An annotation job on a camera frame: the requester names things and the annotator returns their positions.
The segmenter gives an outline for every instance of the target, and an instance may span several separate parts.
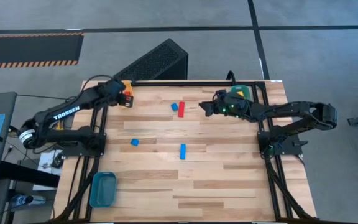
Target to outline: wooden tabletop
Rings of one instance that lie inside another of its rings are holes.
[[[287,102],[282,82],[265,82],[271,105]],[[117,176],[117,199],[111,208],[93,209],[92,222],[274,220],[257,123],[222,115],[207,118],[198,106],[224,88],[228,87],[135,87],[133,108],[108,109],[108,142],[99,171]],[[170,106],[179,101],[185,102],[184,118]],[[89,125],[90,119],[91,111],[78,112],[73,128]],[[283,126],[291,119],[273,122]],[[133,138],[140,140],[139,146],[130,145]],[[185,160],[179,158],[180,144],[187,145]],[[57,214],[67,205],[76,160],[64,162],[55,199]],[[306,212],[316,215],[305,168],[295,156],[282,160],[289,191]],[[277,192],[284,217],[282,195]],[[88,193],[84,198],[80,217],[85,215]]]

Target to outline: water bottle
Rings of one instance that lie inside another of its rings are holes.
[[[46,202],[46,198],[37,195],[22,195],[17,194],[12,198],[13,206],[19,207],[22,205],[42,205]]]

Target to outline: gray carpet floor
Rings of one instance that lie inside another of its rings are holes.
[[[254,0],[260,26],[358,25],[358,1]],[[0,0],[0,30],[147,26],[251,26],[246,0]],[[325,220],[358,222],[358,30],[261,31],[271,79],[283,80],[288,100],[331,103],[335,130],[310,131],[303,148],[317,214]],[[262,79],[254,33],[243,31],[89,33],[77,66],[0,69],[0,92],[75,95],[97,74],[114,75],[165,39],[189,53],[189,79]],[[12,125],[58,100],[17,99]],[[9,142],[19,143],[15,139]],[[8,161],[22,154],[13,151]],[[45,221],[51,208],[17,212],[14,223]]]

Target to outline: blue block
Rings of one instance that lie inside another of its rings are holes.
[[[131,140],[131,145],[138,146],[139,145],[139,140],[138,139],[132,139]]]
[[[172,110],[177,111],[179,109],[178,105],[176,103],[171,104]]]
[[[186,159],[186,144],[180,145],[180,159]]]

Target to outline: teal tray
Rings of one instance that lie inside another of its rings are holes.
[[[117,178],[112,172],[98,172],[92,181],[90,205],[93,208],[111,207],[116,200]]]

